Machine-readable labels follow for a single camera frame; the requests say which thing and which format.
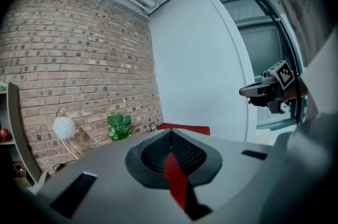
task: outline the red chair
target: red chair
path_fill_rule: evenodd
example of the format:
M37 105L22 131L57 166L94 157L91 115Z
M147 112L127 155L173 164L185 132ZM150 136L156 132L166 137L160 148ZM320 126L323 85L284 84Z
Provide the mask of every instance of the red chair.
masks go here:
M175 124L167 124L162 123L157 126L157 130L163 130L167 128L181 128L189 131L193 131L199 134L203 134L206 136L210 136L210 128L208 126L191 126L191 125L175 125Z

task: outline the robotic arm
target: robotic arm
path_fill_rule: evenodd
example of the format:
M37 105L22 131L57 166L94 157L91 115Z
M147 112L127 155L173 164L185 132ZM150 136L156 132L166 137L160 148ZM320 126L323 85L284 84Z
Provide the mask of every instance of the robotic arm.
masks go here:
M256 82L239 90L239 94L250 98L255 106L268 107L271 113L281 114L281 100L295 77L286 61L279 61L263 73L262 82Z

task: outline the white lamp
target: white lamp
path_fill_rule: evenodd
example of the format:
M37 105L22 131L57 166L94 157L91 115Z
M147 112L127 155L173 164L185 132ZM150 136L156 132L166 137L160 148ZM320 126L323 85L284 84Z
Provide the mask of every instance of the white lamp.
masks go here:
M56 135L60 138L68 152L70 152L76 159L78 157L74 155L66 146L63 139L70 138L75 134L75 124L72 120L72 118L68 117L65 112L63 111L63 108L59 109L57 111L57 117L54 120L54 132Z

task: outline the red apple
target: red apple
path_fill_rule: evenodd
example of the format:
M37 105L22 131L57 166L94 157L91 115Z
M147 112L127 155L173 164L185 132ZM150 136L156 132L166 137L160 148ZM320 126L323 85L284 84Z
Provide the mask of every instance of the red apple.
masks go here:
M11 139L10 133L6 128L0 129L0 139L3 142L7 142Z

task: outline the white wall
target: white wall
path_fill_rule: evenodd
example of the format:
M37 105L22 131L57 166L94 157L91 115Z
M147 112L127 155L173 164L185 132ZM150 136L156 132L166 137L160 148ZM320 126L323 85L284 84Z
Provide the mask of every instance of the white wall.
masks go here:
M254 74L221 2L169 0L151 15L151 29L164 121L209 126L212 136L254 140L257 110L238 93L254 82Z

